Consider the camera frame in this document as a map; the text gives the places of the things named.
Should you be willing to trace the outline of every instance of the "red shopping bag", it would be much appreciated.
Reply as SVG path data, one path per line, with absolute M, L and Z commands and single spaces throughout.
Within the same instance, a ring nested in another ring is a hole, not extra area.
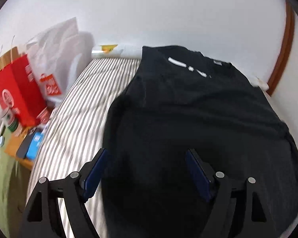
M 46 108 L 26 55 L 0 71 L 0 104 L 10 107 L 23 126 L 39 124 L 37 116 Z

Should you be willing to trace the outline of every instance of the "white plastic bag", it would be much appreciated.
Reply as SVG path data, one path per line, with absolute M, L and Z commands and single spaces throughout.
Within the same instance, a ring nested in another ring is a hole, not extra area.
M 76 18 L 59 23 L 32 38 L 26 54 L 46 100 L 60 102 L 91 61 Z

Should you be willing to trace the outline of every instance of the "wooden desk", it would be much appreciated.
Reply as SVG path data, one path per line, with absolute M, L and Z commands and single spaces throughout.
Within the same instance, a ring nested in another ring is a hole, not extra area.
M 5 153 L 7 153 L 8 155 L 14 157 L 17 161 L 20 162 L 21 165 L 23 165 L 24 167 L 26 167 L 27 169 L 29 170 L 32 170 L 32 167 L 33 167 L 33 161 L 25 158 L 25 159 L 22 159 L 22 158 L 19 158 L 16 156 L 16 152 L 18 151 L 18 148 L 20 147 L 22 141 L 24 140 L 24 138 L 26 137 L 27 133 L 28 133 L 28 130 L 30 129 L 31 127 L 26 127 L 23 132 L 18 136 L 18 137 L 15 137 L 12 133 L 11 133 L 11 137 L 9 138 L 9 141 L 8 141 L 8 144 L 7 144 L 7 147 L 5 149 Z

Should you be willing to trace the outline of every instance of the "mattress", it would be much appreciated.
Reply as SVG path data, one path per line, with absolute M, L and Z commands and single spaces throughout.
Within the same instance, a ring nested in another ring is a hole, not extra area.
M 92 160 L 102 146 L 108 109 L 132 80 L 139 63 L 139 59 L 95 59 L 82 72 L 51 115 L 31 173 L 27 198 L 40 177 L 62 179 Z M 99 236 L 107 237 L 101 183 L 85 206 Z M 63 199 L 59 199 L 59 207 L 65 234 L 72 238 Z

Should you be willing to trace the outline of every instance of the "metal screw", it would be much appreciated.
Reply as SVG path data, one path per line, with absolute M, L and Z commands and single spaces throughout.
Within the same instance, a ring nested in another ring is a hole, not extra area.
M 255 178 L 253 178 L 253 177 L 249 177 L 249 178 L 248 178 L 248 181 L 249 181 L 250 183 L 255 183 L 255 182 L 256 182 Z
M 46 177 L 41 177 L 41 178 L 39 179 L 39 183 L 45 183 L 45 181 L 46 181 Z
M 222 172 L 216 172 L 215 174 L 218 178 L 223 178 L 224 174 Z
M 70 174 L 70 177 L 71 177 L 71 178 L 76 178 L 76 177 L 78 177 L 78 172 L 72 172 L 72 173 Z

